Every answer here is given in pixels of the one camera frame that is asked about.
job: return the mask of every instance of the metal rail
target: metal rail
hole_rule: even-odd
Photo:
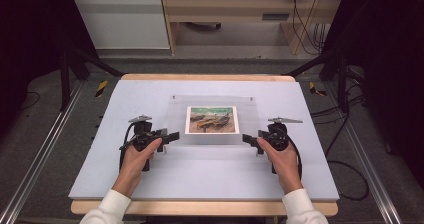
[[[326,90],[328,91],[330,98],[332,99],[335,105],[337,104],[336,91],[334,90],[333,85],[324,83]],[[339,110],[340,117],[343,117],[343,113]],[[349,140],[349,144],[352,147],[353,153],[358,161],[359,166],[361,167],[364,176],[367,178],[370,185],[371,193],[374,196],[374,200],[377,203],[377,206],[387,224],[400,224],[402,223],[399,214],[395,206],[392,203],[392,200],[389,197],[389,194],[386,191],[377,171],[375,170],[373,164],[371,163],[368,155],[366,154],[364,148],[362,147],[361,141],[357,136],[355,129],[349,120],[346,122],[346,136]]]
[[[38,176],[40,175],[47,158],[50,155],[53,147],[56,144],[56,141],[68,120],[68,117],[75,106],[75,103],[78,100],[82,86],[84,85],[83,81],[77,81],[72,94],[71,100],[65,110],[61,111],[56,118],[55,123],[50,129],[49,134],[44,140],[40,150],[37,153],[37,156],[34,158],[31,166],[29,167],[25,177],[22,179],[21,184],[13,195],[12,199],[9,201],[7,207],[3,210],[0,216],[1,224],[14,223],[16,218],[19,215],[23,205],[25,204],[26,199],[28,198],[32,188],[34,187],[35,182],[37,181]]]

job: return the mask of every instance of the framed photo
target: framed photo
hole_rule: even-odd
[[[185,134],[239,134],[235,106],[187,107]]]

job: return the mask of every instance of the person's left hand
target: person's left hand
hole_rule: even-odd
[[[141,179],[141,172],[147,160],[153,159],[153,154],[162,143],[162,138],[152,141],[144,150],[138,152],[130,145],[126,152],[118,178],[112,189],[131,198],[132,193]]]

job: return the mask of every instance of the black controller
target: black controller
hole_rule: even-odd
[[[148,116],[139,116],[137,118],[134,118],[130,120],[131,124],[128,127],[127,133],[125,134],[125,140],[124,145],[122,145],[119,150],[121,150],[121,158],[119,161],[119,169],[121,169],[122,162],[124,161],[125,152],[128,148],[128,146],[133,145],[134,148],[141,152],[143,151],[152,141],[156,140],[157,138],[162,138],[162,142],[159,145],[157,151],[163,152],[163,146],[166,144],[169,144],[172,141],[176,141],[180,139],[180,133],[174,132],[168,135],[168,130],[166,128],[160,129],[157,131],[151,131],[152,129],[152,123],[147,122],[147,120],[152,119]],[[131,127],[134,127],[134,136],[127,141],[128,133],[131,130]],[[149,171],[150,170],[150,164],[149,160],[147,160],[146,164],[143,167],[143,171]]]
[[[274,121],[273,124],[268,125],[268,132],[259,130],[258,137],[262,137],[277,151],[284,151],[288,147],[290,141],[296,151],[298,158],[299,176],[302,177],[302,161],[300,159],[300,154],[294,142],[287,135],[286,125],[282,124],[279,121]],[[243,142],[249,143],[252,147],[256,147],[258,149],[258,154],[264,154],[264,150],[261,148],[261,146],[259,146],[256,137],[243,134],[242,139]],[[274,165],[272,165],[272,173],[276,174]]]

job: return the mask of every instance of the white cabinet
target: white cabinet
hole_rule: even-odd
[[[75,0],[96,49],[169,49],[161,0]]]

